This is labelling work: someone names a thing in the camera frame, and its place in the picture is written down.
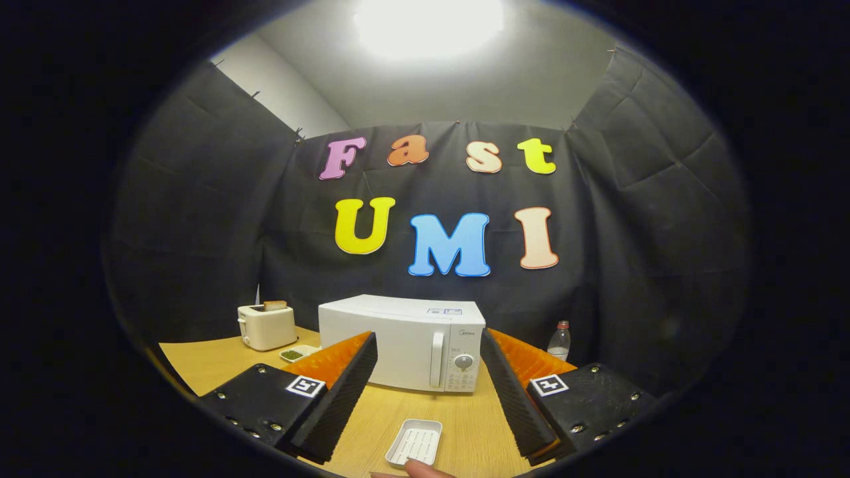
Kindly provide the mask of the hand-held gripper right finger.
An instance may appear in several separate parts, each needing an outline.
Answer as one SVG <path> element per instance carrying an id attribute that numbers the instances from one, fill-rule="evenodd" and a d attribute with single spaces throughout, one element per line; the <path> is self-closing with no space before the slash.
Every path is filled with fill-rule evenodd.
<path id="1" fill-rule="evenodd" d="M 588 453 L 645 420 L 657 399 L 600 363 L 576 367 L 495 329 L 481 357 L 529 465 Z"/>

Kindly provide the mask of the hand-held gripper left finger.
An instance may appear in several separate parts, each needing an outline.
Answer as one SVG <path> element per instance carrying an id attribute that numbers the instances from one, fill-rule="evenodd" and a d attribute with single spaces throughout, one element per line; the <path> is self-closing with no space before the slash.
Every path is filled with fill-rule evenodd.
<path id="1" fill-rule="evenodd" d="M 367 331 L 285 368 L 256 363 L 197 399 L 254 441 L 319 465 L 330 461 L 379 359 Z"/>

